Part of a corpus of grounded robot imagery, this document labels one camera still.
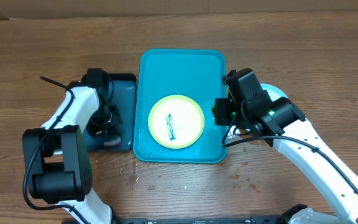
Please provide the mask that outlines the light blue plate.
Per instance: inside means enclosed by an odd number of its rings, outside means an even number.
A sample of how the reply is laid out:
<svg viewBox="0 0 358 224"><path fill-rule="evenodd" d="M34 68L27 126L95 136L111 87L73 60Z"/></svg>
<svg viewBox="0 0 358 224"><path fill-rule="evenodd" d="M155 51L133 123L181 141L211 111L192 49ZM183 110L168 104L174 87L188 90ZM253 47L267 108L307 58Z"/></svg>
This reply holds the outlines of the light blue plate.
<svg viewBox="0 0 358 224"><path fill-rule="evenodd" d="M283 91L281 91L281 89L273 85L266 84L266 83L261 83L260 85L263 90L267 90L267 93L269 94L269 97L272 101L276 101L281 97L288 98L287 95Z"/></svg>

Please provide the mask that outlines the yellow plate with blue stain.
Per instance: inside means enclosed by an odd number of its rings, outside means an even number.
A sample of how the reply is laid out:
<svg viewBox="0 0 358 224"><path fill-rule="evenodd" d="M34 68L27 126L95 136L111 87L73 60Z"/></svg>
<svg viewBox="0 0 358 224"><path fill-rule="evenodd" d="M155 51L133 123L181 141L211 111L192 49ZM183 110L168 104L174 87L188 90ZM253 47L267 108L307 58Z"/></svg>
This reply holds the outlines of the yellow plate with blue stain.
<svg viewBox="0 0 358 224"><path fill-rule="evenodd" d="M153 105L147 124L153 139L160 145L183 149L200 138L205 118L195 100L183 95L170 95Z"/></svg>

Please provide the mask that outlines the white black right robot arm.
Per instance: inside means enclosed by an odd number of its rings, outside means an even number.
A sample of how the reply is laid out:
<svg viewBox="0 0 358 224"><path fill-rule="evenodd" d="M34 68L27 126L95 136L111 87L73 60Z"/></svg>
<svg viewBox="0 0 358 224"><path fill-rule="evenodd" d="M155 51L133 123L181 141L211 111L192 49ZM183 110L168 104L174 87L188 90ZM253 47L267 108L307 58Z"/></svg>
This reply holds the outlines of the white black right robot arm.
<svg viewBox="0 0 358 224"><path fill-rule="evenodd" d="M244 129L235 144L266 141L302 171L334 210L328 215L298 204L277 223L358 223L358 176L319 137L304 112L282 92L264 89L250 68L230 71L222 83L228 96L215 100L215 123Z"/></svg>

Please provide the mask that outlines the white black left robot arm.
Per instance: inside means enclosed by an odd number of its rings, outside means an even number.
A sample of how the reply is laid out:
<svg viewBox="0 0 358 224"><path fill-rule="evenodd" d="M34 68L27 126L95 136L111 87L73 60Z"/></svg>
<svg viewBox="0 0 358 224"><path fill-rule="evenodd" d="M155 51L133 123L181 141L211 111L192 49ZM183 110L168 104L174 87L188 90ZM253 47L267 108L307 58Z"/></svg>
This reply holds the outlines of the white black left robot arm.
<svg viewBox="0 0 358 224"><path fill-rule="evenodd" d="M114 85L109 73L90 68L80 81L64 87L65 99L41 127L22 135L25 174L22 194L26 204L41 199L44 210L65 209L78 223L119 223L114 210L92 188L93 174L83 133L100 139L104 147L121 141L122 123L111 105Z"/></svg>

